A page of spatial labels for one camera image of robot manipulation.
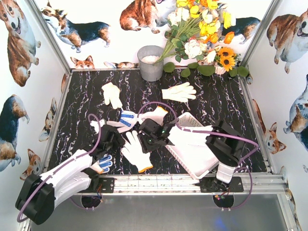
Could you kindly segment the yellow dotted white glove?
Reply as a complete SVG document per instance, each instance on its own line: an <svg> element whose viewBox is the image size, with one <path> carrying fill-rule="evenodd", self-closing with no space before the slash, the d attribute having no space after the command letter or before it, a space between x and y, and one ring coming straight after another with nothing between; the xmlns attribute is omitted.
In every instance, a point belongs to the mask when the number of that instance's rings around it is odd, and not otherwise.
<svg viewBox="0 0 308 231"><path fill-rule="evenodd" d="M125 144L121 148L122 155L132 164L135 165L139 173L153 168L150 161L150 153L142 151L141 143L138 139L137 131L126 132Z"/></svg>

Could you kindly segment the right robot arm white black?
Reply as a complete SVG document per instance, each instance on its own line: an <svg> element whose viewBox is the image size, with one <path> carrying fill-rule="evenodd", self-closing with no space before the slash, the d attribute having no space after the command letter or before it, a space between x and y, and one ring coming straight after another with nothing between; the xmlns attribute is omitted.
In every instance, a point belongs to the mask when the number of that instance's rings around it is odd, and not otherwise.
<svg viewBox="0 0 308 231"><path fill-rule="evenodd" d="M162 126L147 118L139 129L144 152L164 146L196 180L218 167L216 179L229 184L245 147L240 134L222 121L213 126L181 127L176 122Z"/></svg>

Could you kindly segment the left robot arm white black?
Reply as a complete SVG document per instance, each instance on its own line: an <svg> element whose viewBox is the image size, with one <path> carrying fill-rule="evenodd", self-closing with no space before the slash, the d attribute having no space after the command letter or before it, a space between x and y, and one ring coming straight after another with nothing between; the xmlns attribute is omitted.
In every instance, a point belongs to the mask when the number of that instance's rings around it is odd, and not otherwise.
<svg viewBox="0 0 308 231"><path fill-rule="evenodd" d="M99 175L110 171L111 152L124 140L116 127L103 122L95 143L88 143L55 168L40 175L30 174L24 181L15 207L19 210L19 223L30 219L44 223L54 209L75 193L95 190Z"/></svg>

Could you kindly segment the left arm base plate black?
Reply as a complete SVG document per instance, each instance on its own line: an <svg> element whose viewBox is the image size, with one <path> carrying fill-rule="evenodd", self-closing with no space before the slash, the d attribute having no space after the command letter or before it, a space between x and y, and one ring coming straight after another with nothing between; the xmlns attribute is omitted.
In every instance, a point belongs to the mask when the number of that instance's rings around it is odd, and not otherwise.
<svg viewBox="0 0 308 231"><path fill-rule="evenodd" d="M92 179L87 189L79 193L113 193L115 179L109 177L99 177Z"/></svg>

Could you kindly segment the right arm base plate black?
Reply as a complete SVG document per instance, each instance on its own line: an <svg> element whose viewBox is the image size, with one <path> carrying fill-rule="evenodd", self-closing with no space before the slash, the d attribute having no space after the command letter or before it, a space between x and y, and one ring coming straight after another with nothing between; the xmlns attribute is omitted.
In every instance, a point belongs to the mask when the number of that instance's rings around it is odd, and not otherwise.
<svg viewBox="0 0 308 231"><path fill-rule="evenodd" d="M202 193L242 193L244 191L243 183L240 177L233 177L230 183L224 183L216 177L204 177L200 179L195 186L200 187Z"/></svg>

